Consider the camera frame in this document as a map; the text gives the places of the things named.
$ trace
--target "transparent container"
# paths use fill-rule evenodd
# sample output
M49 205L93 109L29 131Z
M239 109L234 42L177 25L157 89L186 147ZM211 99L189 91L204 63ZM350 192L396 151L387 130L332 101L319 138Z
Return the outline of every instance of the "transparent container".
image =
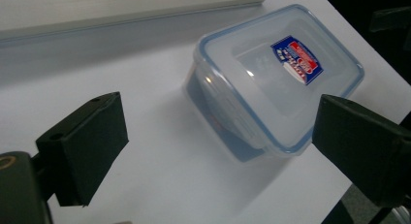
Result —
M205 102L190 96L224 132L223 141L237 138L224 141L230 150L241 142L280 156L299 155L311 143L322 94L347 97L364 76L357 59L301 5L202 37L194 64L192 80Z

